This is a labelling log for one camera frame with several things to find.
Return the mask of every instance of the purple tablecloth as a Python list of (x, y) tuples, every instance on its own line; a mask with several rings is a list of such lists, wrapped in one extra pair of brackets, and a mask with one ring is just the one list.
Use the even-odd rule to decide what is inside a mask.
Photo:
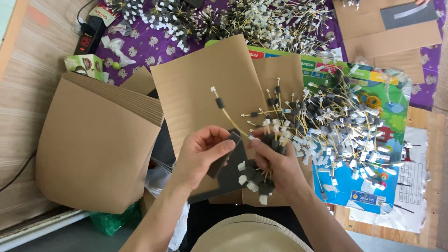
[[(331, 9), (333, 8), (331, 1), (327, 1), (327, 4)], [(210, 0), (206, 0), (203, 6), (206, 5), (211, 5), (213, 8), (224, 9), (226, 8), (226, 1), (211, 2)], [(442, 27), (445, 24), (446, 19), (444, 0), (434, 0), (434, 5), (441, 16), (437, 22), (439, 24), (440, 33), (443, 34)], [(149, 69), (151, 65), (168, 62), (190, 52), (197, 51), (204, 46), (203, 42), (196, 44), (191, 41), (190, 51), (184, 53), (176, 47), (177, 43), (171, 40), (171, 36), (169, 36), (168, 33), (163, 30), (153, 30), (149, 27), (149, 24), (145, 24), (141, 20), (132, 25), (133, 31), (131, 36), (124, 37), (119, 32), (115, 33), (113, 31), (113, 27), (121, 21), (122, 17), (118, 17), (104, 35), (108, 35), (110, 39), (122, 38), (125, 42), (122, 52), (128, 56), (132, 56), (131, 59), (135, 60), (137, 63), (124, 67), (118, 71), (111, 66), (111, 62), (118, 61), (118, 57), (113, 54), (111, 50), (105, 49), (100, 45), (96, 52), (96, 55), (104, 60), (103, 69), (110, 74), (110, 83), (113, 83), (116, 86), (121, 85), (139, 67), (145, 66)], [(347, 61), (344, 42), (342, 41), (337, 20), (335, 18), (329, 20), (327, 21), (327, 25), (328, 28), (324, 28), (324, 36), (327, 38), (335, 36), (336, 38), (329, 45), (329, 48), (342, 47), (344, 61)], [(412, 86), (411, 106), (430, 111), (432, 110), (434, 93), (437, 87), (441, 49), (441, 44), (420, 49), (426, 83), (414, 84)]]

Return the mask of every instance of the green ball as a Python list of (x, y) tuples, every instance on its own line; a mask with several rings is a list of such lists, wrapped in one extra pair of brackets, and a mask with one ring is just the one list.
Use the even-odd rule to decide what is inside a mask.
[(114, 63), (112, 64), (112, 67), (113, 67), (115, 70), (120, 70), (120, 69), (121, 69), (121, 66), (120, 66), (120, 64), (119, 64), (118, 62), (114, 62)]

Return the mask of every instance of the black cable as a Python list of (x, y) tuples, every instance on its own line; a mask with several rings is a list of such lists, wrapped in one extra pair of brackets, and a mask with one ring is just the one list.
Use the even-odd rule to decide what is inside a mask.
[(4, 187), (2, 187), (0, 189), (0, 192), (2, 192), (4, 189), (8, 188), (12, 183), (14, 183), (14, 181), (16, 181), (16, 179), (20, 176), (20, 174), (22, 174), (23, 170), (25, 170), (26, 166), (31, 161), (31, 159), (36, 155), (36, 153), (37, 153), (37, 150), (34, 151), (33, 154), (31, 154), (31, 156), (28, 158), (26, 163), (23, 165), (22, 169), (20, 169), (19, 173), (17, 173), (17, 175), (11, 181), (9, 181), (9, 183), (7, 183)]
[(76, 20), (78, 20), (79, 25), (82, 26), (82, 23), (79, 21), (79, 14), (81, 13), (81, 11), (82, 11), (85, 7), (87, 7), (87, 6), (88, 6), (89, 4), (91, 4), (93, 1), (95, 1), (95, 0), (90, 0), (86, 5), (84, 5), (81, 9), (79, 9), (79, 11), (78, 11), (78, 15), (76, 16)]

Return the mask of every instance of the colorful poster board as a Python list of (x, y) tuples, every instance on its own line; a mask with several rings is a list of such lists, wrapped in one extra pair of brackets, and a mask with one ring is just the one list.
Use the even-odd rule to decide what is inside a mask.
[[(206, 46), (218, 42), (211, 40), (206, 43)], [(276, 57), (291, 54), (290, 52), (282, 52), (265, 48), (258, 48), (248, 46), (250, 55), (253, 59)], [(313, 70), (323, 66), (321, 71), (314, 72)], [(353, 64), (323, 59), (314, 56), (302, 55), (302, 71), (304, 83), (316, 83), (318, 85), (325, 84), (328, 86), (334, 85), (333, 78), (330, 74), (334, 74), (337, 68), (347, 75)], [(384, 120), (384, 125), (379, 129), (383, 134), (377, 137), (377, 145), (384, 146), (390, 150), (390, 162), (401, 160), (401, 151), (403, 148), (403, 139), (406, 128), (406, 118), (408, 114), (409, 100), (405, 98), (402, 92), (403, 83), (398, 79), (390, 82), (388, 88), (384, 83), (382, 74), (376, 71), (373, 67), (360, 65), (360, 67), (353, 73), (348, 75), (351, 85), (360, 85), (362, 88), (357, 92), (359, 99), (366, 103), (369, 107), (379, 108), (380, 118)], [(398, 167), (389, 165), (381, 165), (385, 168), (394, 169), (397, 174)], [(324, 190), (327, 195), (327, 203), (337, 204), (342, 206), (350, 205), (352, 207), (363, 209), (372, 213), (380, 213), (380, 208), (383, 203), (390, 203), (393, 207), (395, 199), (395, 188), (397, 186), (397, 175), (391, 175), (384, 170), (371, 167), (375, 176), (369, 176), (386, 188), (384, 191), (370, 188), (367, 182), (361, 177), (357, 180), (352, 179), (352, 169), (343, 164), (342, 167), (335, 170), (335, 177), (338, 185), (331, 186), (331, 176), (328, 170), (324, 169), (323, 165), (315, 166), (314, 170), (314, 189), (317, 196), (322, 200), (321, 190)]]

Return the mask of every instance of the paper sheet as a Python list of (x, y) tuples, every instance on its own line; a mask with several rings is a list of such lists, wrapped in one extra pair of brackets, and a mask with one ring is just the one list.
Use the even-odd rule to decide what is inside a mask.
[(426, 219), (426, 200), (423, 196), (426, 181), (429, 180), (429, 172), (425, 169), (428, 148), (427, 131), (406, 127), (405, 141), (413, 145), (413, 148), (409, 150), (412, 162), (405, 162), (405, 165), (400, 167), (398, 182), (409, 186), (396, 187), (394, 204), (413, 213), (397, 206), (391, 210), (390, 205), (382, 206), (381, 214), (351, 208), (350, 220), (420, 233)]

